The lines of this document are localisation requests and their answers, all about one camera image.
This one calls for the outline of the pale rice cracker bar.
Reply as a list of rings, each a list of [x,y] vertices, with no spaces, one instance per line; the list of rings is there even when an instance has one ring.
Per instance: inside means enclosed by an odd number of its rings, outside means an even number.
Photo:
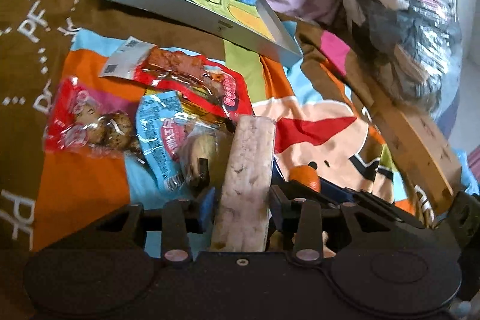
[[[269,230],[276,123],[239,117],[211,235],[215,252],[263,252]]]

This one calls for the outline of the small orange round snack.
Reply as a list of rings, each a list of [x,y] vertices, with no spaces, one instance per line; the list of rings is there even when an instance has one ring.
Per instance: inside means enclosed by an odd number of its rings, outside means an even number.
[[[313,167],[300,165],[292,167],[289,171],[289,181],[299,182],[312,191],[320,193],[320,179]]]

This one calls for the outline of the blue pastry snack packet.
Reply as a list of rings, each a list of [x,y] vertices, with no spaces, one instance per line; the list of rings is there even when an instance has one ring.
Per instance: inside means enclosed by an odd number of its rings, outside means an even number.
[[[142,155],[161,192],[196,196],[221,184],[232,139],[224,122],[185,111],[174,91],[145,95],[135,121]]]

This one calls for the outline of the colourful cartoon blanket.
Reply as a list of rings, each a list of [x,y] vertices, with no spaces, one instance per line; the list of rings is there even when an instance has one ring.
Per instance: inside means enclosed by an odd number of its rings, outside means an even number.
[[[202,54],[241,74],[256,115],[277,123],[275,156],[284,175],[309,161],[334,184],[371,192],[421,221],[433,209],[418,185],[408,187],[365,104],[345,80],[344,41],[308,23],[288,21],[304,55],[292,67],[205,32],[142,21],[137,37],[174,51]],[[47,153],[35,206],[32,246],[39,250],[128,203],[157,209],[180,196],[161,192],[132,157]]]

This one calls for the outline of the red cookie snack packet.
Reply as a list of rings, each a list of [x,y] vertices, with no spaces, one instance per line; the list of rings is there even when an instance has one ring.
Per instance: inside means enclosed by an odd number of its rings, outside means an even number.
[[[87,87],[77,77],[63,79],[43,136],[44,150],[121,157],[145,162],[137,137],[138,101]]]

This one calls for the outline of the red dried meat snack packet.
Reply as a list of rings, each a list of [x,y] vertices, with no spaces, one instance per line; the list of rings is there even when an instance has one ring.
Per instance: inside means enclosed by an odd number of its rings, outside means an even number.
[[[235,120],[251,115],[243,77],[202,55],[128,38],[106,61],[102,77],[115,77],[157,90],[172,90],[208,113]]]

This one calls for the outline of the plastic bag of clothes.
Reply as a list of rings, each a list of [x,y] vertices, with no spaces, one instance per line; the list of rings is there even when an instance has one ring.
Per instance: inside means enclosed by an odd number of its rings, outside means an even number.
[[[349,29],[379,85],[438,119],[460,85],[461,27],[453,0],[343,0]]]

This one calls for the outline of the brown PF patterned duvet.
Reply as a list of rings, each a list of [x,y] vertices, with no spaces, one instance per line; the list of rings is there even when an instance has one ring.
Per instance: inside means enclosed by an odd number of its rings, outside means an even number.
[[[29,319],[22,274],[29,253],[130,201],[121,157],[47,153],[43,133],[58,84],[74,75],[128,101],[141,88],[98,79],[97,49],[70,54],[87,29],[224,60],[224,42],[103,0],[1,0],[1,317]]]

